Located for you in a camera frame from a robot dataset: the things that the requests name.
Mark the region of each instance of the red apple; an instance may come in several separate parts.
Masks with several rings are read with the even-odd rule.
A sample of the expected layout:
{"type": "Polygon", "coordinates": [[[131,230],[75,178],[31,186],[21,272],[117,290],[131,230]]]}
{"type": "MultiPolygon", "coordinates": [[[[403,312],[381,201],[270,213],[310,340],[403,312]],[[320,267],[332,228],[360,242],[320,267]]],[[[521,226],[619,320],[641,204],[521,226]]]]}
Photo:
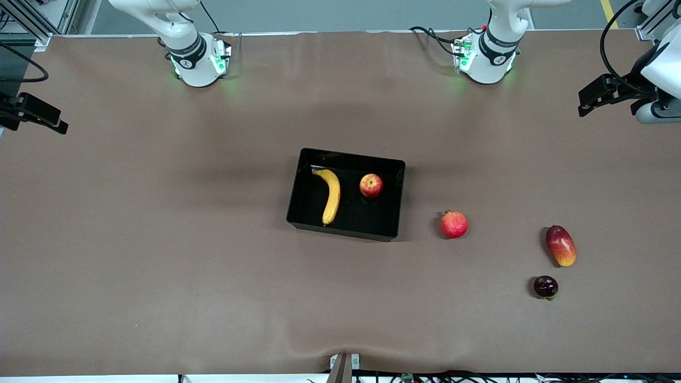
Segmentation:
{"type": "Polygon", "coordinates": [[[367,198],[378,197],[383,190],[383,180],[375,174],[367,174],[360,181],[360,192],[367,198]]]}

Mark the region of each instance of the yellow banana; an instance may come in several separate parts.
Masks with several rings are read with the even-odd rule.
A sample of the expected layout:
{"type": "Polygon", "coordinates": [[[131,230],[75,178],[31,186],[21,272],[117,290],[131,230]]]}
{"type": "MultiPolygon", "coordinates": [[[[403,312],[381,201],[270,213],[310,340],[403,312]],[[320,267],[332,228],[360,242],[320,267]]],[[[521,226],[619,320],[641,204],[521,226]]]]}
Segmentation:
{"type": "Polygon", "coordinates": [[[312,174],[320,176],[329,185],[329,199],[326,201],[326,208],[321,216],[321,222],[324,226],[328,226],[334,221],[338,211],[338,204],[341,203],[341,182],[338,181],[336,174],[328,169],[314,169],[312,174]]]}

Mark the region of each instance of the cable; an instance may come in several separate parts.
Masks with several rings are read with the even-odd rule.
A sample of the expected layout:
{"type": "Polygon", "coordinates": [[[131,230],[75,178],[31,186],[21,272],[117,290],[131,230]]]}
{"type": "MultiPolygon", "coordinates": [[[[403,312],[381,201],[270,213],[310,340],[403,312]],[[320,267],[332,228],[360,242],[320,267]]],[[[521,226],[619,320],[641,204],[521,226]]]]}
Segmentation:
{"type": "Polygon", "coordinates": [[[676,19],[681,18],[681,15],[679,15],[679,7],[680,6],[681,6],[681,0],[674,1],[674,5],[671,6],[671,15],[676,19]]]}
{"type": "Polygon", "coordinates": [[[12,20],[12,17],[10,16],[10,14],[5,13],[4,10],[0,10],[0,24],[2,24],[2,25],[0,26],[0,31],[2,31],[3,29],[5,29],[5,27],[7,26],[7,24],[8,24],[10,21],[13,21],[13,20],[12,20]]]}
{"type": "Polygon", "coordinates": [[[38,77],[38,78],[3,78],[3,77],[0,77],[0,82],[41,82],[41,81],[47,80],[50,77],[50,75],[47,73],[45,68],[38,65],[38,63],[31,60],[30,58],[22,55],[21,52],[19,52],[18,50],[12,48],[11,46],[9,46],[5,43],[3,43],[2,41],[0,41],[0,47],[7,49],[8,51],[10,51],[10,52],[14,53],[15,55],[19,56],[20,58],[24,59],[25,61],[28,61],[29,64],[36,67],[43,74],[42,77],[38,77]]]}
{"type": "Polygon", "coordinates": [[[180,15],[181,18],[184,18],[185,20],[189,21],[190,23],[194,23],[194,20],[191,20],[190,18],[186,17],[185,15],[182,14],[182,12],[177,12],[178,15],[180,15]]]}
{"type": "Polygon", "coordinates": [[[213,20],[213,17],[210,15],[210,12],[206,9],[206,6],[204,5],[203,1],[199,1],[199,4],[201,4],[201,8],[204,9],[204,12],[206,13],[206,16],[210,19],[210,22],[213,23],[213,26],[215,27],[215,33],[225,33],[224,31],[221,31],[220,28],[217,27],[217,23],[215,20],[213,20]]]}
{"type": "Polygon", "coordinates": [[[445,39],[445,38],[439,37],[437,34],[435,34],[435,31],[433,31],[432,28],[429,28],[429,29],[426,30],[426,29],[423,28],[423,27],[411,27],[411,28],[409,28],[409,30],[412,31],[412,32],[415,32],[415,31],[425,31],[425,32],[426,32],[426,35],[428,35],[428,36],[434,38],[435,41],[437,41],[437,43],[440,45],[440,47],[441,47],[445,52],[449,53],[449,54],[452,55],[452,56],[456,56],[456,57],[463,57],[463,56],[464,56],[462,53],[455,53],[455,52],[452,52],[452,51],[449,50],[446,46],[444,46],[444,45],[442,44],[443,42],[446,42],[446,43],[448,43],[448,44],[451,44],[451,43],[454,42],[454,40],[449,40],[449,39],[445,39]]]}
{"type": "Polygon", "coordinates": [[[414,32],[414,31],[423,31],[423,32],[426,33],[426,35],[429,35],[430,37],[432,37],[432,38],[434,38],[434,39],[438,39],[438,40],[440,40],[440,41],[442,41],[442,42],[446,42],[446,43],[448,43],[448,44],[451,44],[451,43],[454,42],[454,40],[448,40],[448,39],[445,39],[445,38],[443,38],[443,37],[439,37],[438,35],[435,34],[434,31],[432,31],[432,28],[430,28],[430,29],[425,29],[425,28],[423,28],[423,27],[418,27],[418,26],[416,26],[416,27],[411,27],[411,28],[409,28],[409,30],[412,31],[412,32],[414,32]]]}
{"type": "Polygon", "coordinates": [[[615,23],[615,20],[617,20],[617,17],[619,17],[622,13],[624,13],[627,8],[631,7],[635,3],[639,2],[640,0],[629,0],[624,6],[622,6],[615,14],[612,16],[610,21],[607,22],[607,25],[605,26],[605,29],[603,30],[603,33],[601,34],[601,43],[600,43],[600,50],[601,50],[601,59],[603,60],[603,64],[605,65],[605,68],[610,72],[610,74],[618,81],[620,81],[622,84],[628,86],[632,90],[644,94],[644,95],[652,95],[649,92],[644,91],[643,89],[640,89],[639,87],[636,87],[632,85],[631,83],[627,82],[625,79],[622,78],[617,72],[615,72],[615,69],[610,65],[610,61],[607,59],[607,55],[605,54],[605,36],[607,35],[607,32],[610,30],[610,27],[612,27],[613,23],[615,23]]]}

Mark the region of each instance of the black plastic bin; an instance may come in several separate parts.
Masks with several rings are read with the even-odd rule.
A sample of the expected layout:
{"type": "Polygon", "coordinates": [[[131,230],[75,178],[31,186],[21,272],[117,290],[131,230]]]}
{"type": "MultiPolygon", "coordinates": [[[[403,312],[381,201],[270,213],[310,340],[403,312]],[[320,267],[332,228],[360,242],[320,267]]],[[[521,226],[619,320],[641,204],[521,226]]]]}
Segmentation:
{"type": "Polygon", "coordinates": [[[405,167],[399,159],[304,148],[286,220],[299,229],[390,241],[397,237],[400,225],[405,167]],[[340,181],[338,213],[329,226],[321,223],[329,189],[321,177],[312,174],[316,168],[332,170],[340,181]],[[368,173],[383,180],[383,190],[376,198],[360,193],[360,180],[368,173]]]}

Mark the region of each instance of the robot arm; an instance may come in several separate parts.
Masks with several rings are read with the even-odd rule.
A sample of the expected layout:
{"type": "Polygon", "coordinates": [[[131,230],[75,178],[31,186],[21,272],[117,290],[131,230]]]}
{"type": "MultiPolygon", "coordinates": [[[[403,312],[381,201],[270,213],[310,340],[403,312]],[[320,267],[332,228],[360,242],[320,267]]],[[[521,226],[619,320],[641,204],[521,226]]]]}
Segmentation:
{"type": "Polygon", "coordinates": [[[482,84],[500,81],[511,70],[516,48],[529,26],[530,7],[557,7],[571,0],[486,0],[491,15],[487,28],[453,44],[454,67],[482,84]]]}
{"type": "Polygon", "coordinates": [[[579,97],[581,117],[600,106],[633,99],[637,101],[631,104],[631,114],[640,123],[681,123],[681,25],[641,56],[622,80],[603,74],[579,97]]]}
{"type": "Polygon", "coordinates": [[[199,33],[183,16],[200,0],[109,0],[119,11],[142,21],[170,53],[175,72],[192,87],[205,87],[227,76],[232,49],[208,33],[199,33]]]}

